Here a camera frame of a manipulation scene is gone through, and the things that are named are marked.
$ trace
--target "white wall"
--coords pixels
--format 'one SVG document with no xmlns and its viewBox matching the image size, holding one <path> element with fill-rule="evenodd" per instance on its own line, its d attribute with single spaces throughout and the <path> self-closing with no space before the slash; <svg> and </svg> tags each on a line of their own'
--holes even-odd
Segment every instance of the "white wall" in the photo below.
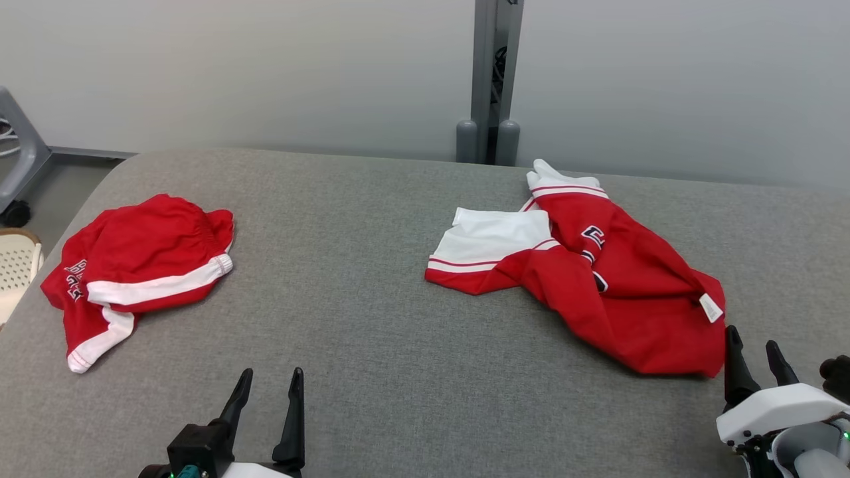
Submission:
<svg viewBox="0 0 850 478">
<path fill-rule="evenodd" d="M 528 0 L 518 163 L 850 185 L 847 0 Z"/>
<path fill-rule="evenodd" d="M 0 84 L 52 146 L 453 161 L 474 0 L 0 0 Z"/>
</svg>

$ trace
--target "gray table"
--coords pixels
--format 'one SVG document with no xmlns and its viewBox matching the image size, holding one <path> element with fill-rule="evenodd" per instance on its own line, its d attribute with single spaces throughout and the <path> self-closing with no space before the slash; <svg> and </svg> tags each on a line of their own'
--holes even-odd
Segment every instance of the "gray table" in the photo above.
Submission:
<svg viewBox="0 0 850 478">
<path fill-rule="evenodd" d="M 268 460 L 295 366 L 311 476 L 735 476 L 721 379 L 650 378 L 578 341 L 522 289 L 426 283 L 455 207 L 513 210 L 525 170 L 268 151 L 169 151 L 118 166 L 105 208 L 167 192 L 236 218 L 235 268 L 203 303 L 148 315 L 84 375 L 31 287 L 0 332 L 0 476 L 133 477 L 254 368 L 235 454 Z M 850 352 L 850 202 L 818 192 L 600 176 L 612 199 L 718 277 L 751 370 L 779 341 L 820 384 Z M 58 263 L 48 257 L 35 285 Z"/>
</svg>

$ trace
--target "cable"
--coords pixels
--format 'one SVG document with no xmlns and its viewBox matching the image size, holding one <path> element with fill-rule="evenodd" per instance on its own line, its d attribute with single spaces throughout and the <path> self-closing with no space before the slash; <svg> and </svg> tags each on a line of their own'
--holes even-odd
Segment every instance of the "cable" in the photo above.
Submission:
<svg viewBox="0 0 850 478">
<path fill-rule="evenodd" d="M 0 124 L 5 124 L 8 126 L 8 130 L 5 133 L 0 133 L 0 141 L 6 141 L 8 139 L 18 139 L 18 135 L 14 134 L 14 129 L 12 129 L 12 125 L 4 118 L 0 118 Z M 14 153 L 20 151 L 20 146 L 16 146 L 11 150 L 0 151 L 0 157 L 11 156 Z"/>
</svg>

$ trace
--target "red fabric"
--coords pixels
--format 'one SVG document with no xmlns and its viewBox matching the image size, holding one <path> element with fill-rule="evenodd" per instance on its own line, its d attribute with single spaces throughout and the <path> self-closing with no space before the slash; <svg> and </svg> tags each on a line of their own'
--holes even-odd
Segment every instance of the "red fabric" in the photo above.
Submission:
<svg viewBox="0 0 850 478">
<path fill-rule="evenodd" d="M 108 281 L 134 287 L 163 277 L 179 279 L 211 262 L 221 265 L 220 271 L 214 270 L 213 274 L 220 272 L 223 276 L 231 266 L 225 249 L 233 240 L 233 230 L 230 211 L 204 213 L 183 198 L 162 194 L 135 206 L 104 211 L 69 238 L 62 249 L 61 263 L 45 279 L 42 290 L 50 304 L 64 311 L 72 369 L 75 363 L 88 368 L 132 332 L 109 332 L 110 322 L 105 318 L 109 311 L 105 312 L 104 307 L 135 328 L 140 314 L 203 299 L 215 282 L 187 286 L 190 290 L 182 293 L 131 304 L 94 303 L 89 300 L 88 284 Z M 98 336 L 97 344 L 92 344 L 90 339 Z"/>
<path fill-rule="evenodd" d="M 549 213 L 552 235 L 573 253 L 590 252 L 593 270 L 607 283 L 599 294 L 603 320 L 572 322 L 564 313 L 569 302 L 549 304 L 576 335 L 640 373 L 720 372 L 723 318 L 709 322 L 699 301 L 708 293 L 725 310 L 717 279 L 691 269 L 667 241 L 608 198 L 561 193 L 538 196 L 536 203 Z"/>
<path fill-rule="evenodd" d="M 707 293 L 725 309 L 720 283 L 688 267 L 670 244 L 607 197 L 575 192 L 601 190 L 570 188 L 536 200 L 549 214 L 558 246 L 510 254 L 492 270 L 429 266 L 425 279 L 474 295 L 521 285 L 575 335 L 639 373 L 716 376 L 723 366 L 723 318 L 711 323 L 700 297 Z M 467 240 L 475 248 L 475 237 Z"/>
</svg>

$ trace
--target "gray metal stand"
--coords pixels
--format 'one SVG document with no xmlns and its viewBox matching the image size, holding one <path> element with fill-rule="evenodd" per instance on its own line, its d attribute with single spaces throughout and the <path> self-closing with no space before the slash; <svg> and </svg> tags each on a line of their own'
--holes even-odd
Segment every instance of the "gray metal stand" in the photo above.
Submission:
<svg viewBox="0 0 850 478">
<path fill-rule="evenodd" d="M 12 171 L 0 182 L 0 212 L 24 189 L 24 186 L 36 175 L 41 166 L 50 158 L 50 149 L 38 135 L 30 120 L 12 98 L 12 94 L 0 86 L 0 116 L 12 125 L 20 142 L 18 162 Z"/>
</svg>

